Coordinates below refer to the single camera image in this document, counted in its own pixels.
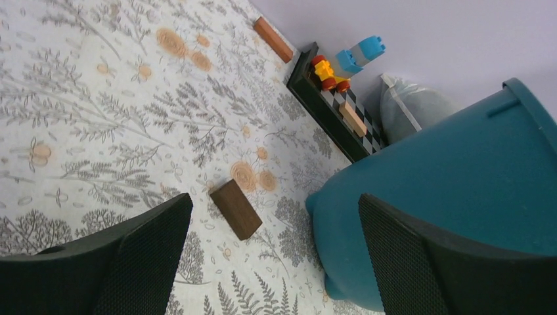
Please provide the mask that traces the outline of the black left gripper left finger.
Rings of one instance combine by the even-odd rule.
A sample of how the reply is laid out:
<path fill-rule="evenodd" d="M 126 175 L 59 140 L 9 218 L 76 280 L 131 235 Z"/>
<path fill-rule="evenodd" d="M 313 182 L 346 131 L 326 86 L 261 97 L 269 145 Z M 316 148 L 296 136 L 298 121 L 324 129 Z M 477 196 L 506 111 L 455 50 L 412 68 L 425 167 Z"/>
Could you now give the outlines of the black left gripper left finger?
<path fill-rule="evenodd" d="M 35 255 L 1 259 L 2 314 L 164 314 L 192 213 L 187 193 Z"/>

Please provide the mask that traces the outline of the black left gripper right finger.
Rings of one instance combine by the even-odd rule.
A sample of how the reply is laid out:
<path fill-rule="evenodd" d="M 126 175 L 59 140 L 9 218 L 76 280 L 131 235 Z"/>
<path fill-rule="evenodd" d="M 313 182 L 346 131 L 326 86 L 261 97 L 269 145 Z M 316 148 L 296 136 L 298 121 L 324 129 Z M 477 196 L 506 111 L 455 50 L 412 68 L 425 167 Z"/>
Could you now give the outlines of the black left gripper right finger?
<path fill-rule="evenodd" d="M 556 257 L 487 245 L 363 194 L 359 217 L 386 314 L 555 314 Z"/>

